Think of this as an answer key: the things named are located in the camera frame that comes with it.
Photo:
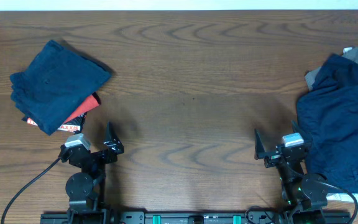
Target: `red fabric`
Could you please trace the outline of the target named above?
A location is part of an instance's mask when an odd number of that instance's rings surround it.
[[[77,116],[92,110],[93,108],[99,106],[98,101],[93,97],[93,95],[88,96],[84,102],[65,120],[64,123],[71,121]]]

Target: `gray fabric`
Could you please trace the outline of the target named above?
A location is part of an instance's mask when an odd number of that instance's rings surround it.
[[[358,47],[353,48],[352,50],[344,53],[342,57],[352,60],[358,64]],[[309,91],[313,90],[313,83],[316,80],[316,76],[320,71],[320,68],[316,68],[313,71],[308,72],[305,75],[306,84],[308,85]]]

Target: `pile of clothes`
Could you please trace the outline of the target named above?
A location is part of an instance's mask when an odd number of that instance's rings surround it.
[[[296,107],[299,126],[313,138],[308,172],[358,193],[358,48],[330,56],[305,79],[310,92]]]
[[[99,106],[94,92],[111,74],[51,40],[24,72],[11,75],[12,100],[24,120],[51,135],[81,131],[86,112]]]

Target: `navy blue clothing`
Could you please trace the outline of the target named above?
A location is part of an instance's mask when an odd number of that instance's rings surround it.
[[[51,135],[111,74],[49,41],[24,72],[11,75],[16,107]]]
[[[308,172],[358,193],[358,64],[332,55],[297,110],[300,128],[313,137]]]

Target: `white wall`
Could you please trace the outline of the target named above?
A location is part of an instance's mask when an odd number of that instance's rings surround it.
[[[0,0],[0,11],[358,9],[358,0]]]

